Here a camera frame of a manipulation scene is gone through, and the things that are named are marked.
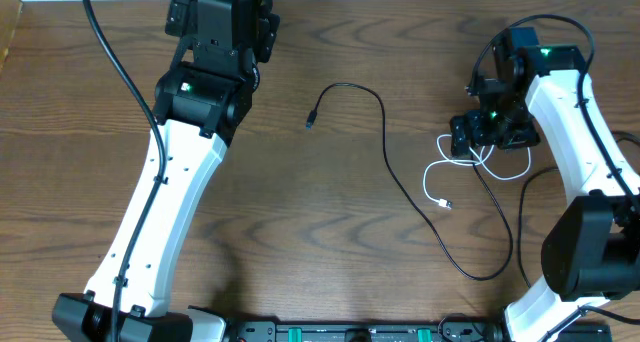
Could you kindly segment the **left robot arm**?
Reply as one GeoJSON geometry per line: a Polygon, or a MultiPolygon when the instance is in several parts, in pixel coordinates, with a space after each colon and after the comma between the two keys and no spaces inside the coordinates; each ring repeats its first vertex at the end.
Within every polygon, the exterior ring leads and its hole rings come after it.
{"type": "Polygon", "coordinates": [[[178,44],[143,106],[145,164],[117,234],[80,293],[61,294],[52,320],[72,341],[225,341],[226,320],[170,308],[179,254],[203,191],[252,106],[259,65],[280,19],[273,0],[170,0],[178,44]]]}

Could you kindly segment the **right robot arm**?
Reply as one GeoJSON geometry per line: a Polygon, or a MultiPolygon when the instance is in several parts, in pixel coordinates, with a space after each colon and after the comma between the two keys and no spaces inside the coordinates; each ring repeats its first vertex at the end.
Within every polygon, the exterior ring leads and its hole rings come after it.
{"type": "Polygon", "coordinates": [[[552,341],[587,311],[639,288],[639,175],[602,117],[575,45],[543,46],[531,27],[510,26],[488,44],[497,76],[472,74],[476,110],[450,121],[451,153],[512,150],[545,139],[567,208],[541,248],[542,275],[509,304],[494,340],[552,341]]]}

